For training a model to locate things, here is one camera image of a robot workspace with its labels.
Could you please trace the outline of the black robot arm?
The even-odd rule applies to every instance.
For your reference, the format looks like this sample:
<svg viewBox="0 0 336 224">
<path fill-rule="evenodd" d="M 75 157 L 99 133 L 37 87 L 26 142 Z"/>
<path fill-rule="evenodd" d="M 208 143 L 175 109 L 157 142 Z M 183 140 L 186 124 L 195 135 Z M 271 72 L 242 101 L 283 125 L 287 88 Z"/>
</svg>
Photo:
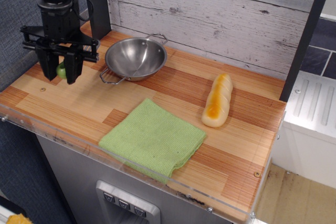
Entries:
<svg viewBox="0 0 336 224">
<path fill-rule="evenodd" d="M 86 0 L 93 10 L 91 0 Z M 99 42 L 80 30 L 80 23 L 89 21 L 80 16 L 78 0 L 37 0 L 42 26 L 22 26 L 24 48 L 33 50 L 44 76 L 57 76 L 59 57 L 64 57 L 68 84 L 75 83 L 82 73 L 84 61 L 97 62 Z"/>
</svg>

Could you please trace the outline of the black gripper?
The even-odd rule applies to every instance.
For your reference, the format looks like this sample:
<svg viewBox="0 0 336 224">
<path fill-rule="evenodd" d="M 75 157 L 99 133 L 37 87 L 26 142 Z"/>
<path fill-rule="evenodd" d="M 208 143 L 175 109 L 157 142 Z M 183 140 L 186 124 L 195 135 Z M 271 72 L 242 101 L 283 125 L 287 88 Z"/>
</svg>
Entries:
<svg viewBox="0 0 336 224">
<path fill-rule="evenodd" d="M 82 73 L 83 60 L 97 62 L 99 42 L 80 30 L 80 18 L 72 9 L 41 9 L 42 26 L 22 26 L 23 46 L 35 50 L 44 76 L 56 78 L 59 56 L 64 56 L 68 84 Z"/>
</svg>

